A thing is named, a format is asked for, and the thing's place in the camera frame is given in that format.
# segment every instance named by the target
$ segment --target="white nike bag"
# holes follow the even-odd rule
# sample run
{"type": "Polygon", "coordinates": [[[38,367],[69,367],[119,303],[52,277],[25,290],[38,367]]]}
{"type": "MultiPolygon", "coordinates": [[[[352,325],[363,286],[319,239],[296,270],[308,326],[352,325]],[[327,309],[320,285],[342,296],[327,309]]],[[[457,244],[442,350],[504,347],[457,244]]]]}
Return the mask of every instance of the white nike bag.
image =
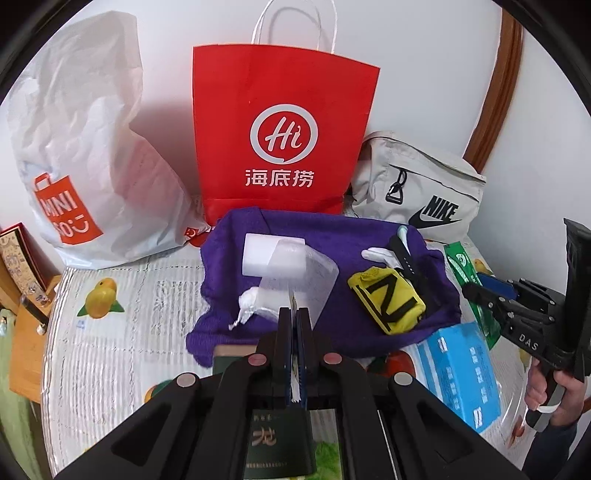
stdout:
{"type": "Polygon", "coordinates": [[[462,240],[478,213],[486,177],[464,159],[394,132],[368,135],[351,181],[353,211],[407,223],[427,240],[462,240]]]}

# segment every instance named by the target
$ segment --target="finger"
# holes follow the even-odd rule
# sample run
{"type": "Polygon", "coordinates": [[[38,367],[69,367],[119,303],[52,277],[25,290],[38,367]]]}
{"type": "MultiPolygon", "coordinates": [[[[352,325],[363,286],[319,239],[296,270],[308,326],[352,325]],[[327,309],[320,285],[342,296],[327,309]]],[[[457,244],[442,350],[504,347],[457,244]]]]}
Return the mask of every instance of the finger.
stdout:
{"type": "Polygon", "coordinates": [[[537,410],[538,407],[541,405],[540,402],[535,401],[533,398],[531,398],[529,395],[525,396],[525,404],[527,405],[527,407],[530,410],[537,410]]]}
{"type": "Polygon", "coordinates": [[[545,403],[546,399],[548,399],[546,392],[540,392],[531,386],[527,388],[526,397],[529,397],[534,402],[537,402],[539,405],[542,405],[543,403],[545,403]]]}
{"type": "Polygon", "coordinates": [[[565,373],[565,372],[554,372],[554,379],[558,385],[562,385],[566,390],[572,392],[581,392],[585,390],[585,384],[577,380],[575,377],[565,373]]]}
{"type": "Polygon", "coordinates": [[[541,393],[545,392],[546,388],[548,388],[548,382],[546,381],[545,376],[542,374],[539,368],[530,368],[528,377],[528,387],[533,387],[541,393]]]}

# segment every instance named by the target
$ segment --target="blue box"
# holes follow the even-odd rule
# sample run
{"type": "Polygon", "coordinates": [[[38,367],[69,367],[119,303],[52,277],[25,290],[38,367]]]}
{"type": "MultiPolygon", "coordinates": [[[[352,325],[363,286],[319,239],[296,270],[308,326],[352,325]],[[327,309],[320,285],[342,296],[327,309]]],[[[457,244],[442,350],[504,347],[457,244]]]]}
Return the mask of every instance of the blue box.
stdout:
{"type": "Polygon", "coordinates": [[[476,322],[442,328],[417,349],[424,374],[422,379],[417,373],[417,379],[474,430],[481,433],[501,415],[495,374],[476,322]]]}

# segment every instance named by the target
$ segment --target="orange print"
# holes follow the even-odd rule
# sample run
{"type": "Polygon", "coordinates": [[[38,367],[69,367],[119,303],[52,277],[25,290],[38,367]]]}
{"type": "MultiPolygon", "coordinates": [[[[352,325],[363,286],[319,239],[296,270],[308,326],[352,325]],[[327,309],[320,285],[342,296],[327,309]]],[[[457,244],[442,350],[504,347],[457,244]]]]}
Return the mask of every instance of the orange print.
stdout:
{"type": "Polygon", "coordinates": [[[60,234],[62,242],[78,245],[103,234],[80,200],[69,176],[52,183],[49,175],[44,173],[34,180],[34,184],[39,205],[60,234]],[[46,182],[47,186],[39,188],[42,182],[46,182]]]}

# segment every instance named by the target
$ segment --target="white plastic bag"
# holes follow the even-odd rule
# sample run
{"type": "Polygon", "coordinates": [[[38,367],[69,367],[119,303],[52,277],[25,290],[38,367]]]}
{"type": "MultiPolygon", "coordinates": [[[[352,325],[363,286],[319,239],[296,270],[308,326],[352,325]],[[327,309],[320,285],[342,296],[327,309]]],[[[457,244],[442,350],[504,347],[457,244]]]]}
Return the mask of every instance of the white plastic bag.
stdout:
{"type": "Polygon", "coordinates": [[[62,28],[12,88],[18,170],[43,238],[69,267],[113,267],[207,228],[175,172],[129,128],[141,95],[136,19],[120,12],[62,28]]]}

